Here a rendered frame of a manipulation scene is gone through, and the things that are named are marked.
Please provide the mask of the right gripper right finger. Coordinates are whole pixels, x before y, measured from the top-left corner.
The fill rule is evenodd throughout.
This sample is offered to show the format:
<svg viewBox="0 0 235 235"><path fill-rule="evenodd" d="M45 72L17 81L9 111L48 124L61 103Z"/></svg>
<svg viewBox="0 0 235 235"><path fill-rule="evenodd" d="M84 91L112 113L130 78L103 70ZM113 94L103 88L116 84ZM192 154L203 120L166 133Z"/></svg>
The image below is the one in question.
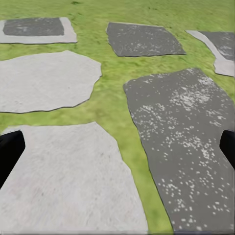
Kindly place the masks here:
<svg viewBox="0 0 235 235"><path fill-rule="evenodd" d="M235 170L235 132L224 130L219 147Z"/></svg>

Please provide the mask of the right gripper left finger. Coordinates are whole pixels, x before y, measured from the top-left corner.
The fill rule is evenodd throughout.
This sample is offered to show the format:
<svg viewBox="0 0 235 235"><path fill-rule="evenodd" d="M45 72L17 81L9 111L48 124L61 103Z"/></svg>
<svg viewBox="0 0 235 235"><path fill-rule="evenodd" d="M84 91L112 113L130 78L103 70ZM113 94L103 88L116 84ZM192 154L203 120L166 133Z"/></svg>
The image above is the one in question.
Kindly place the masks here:
<svg viewBox="0 0 235 235"><path fill-rule="evenodd" d="M25 141L20 130L0 135L0 189L24 150Z"/></svg>

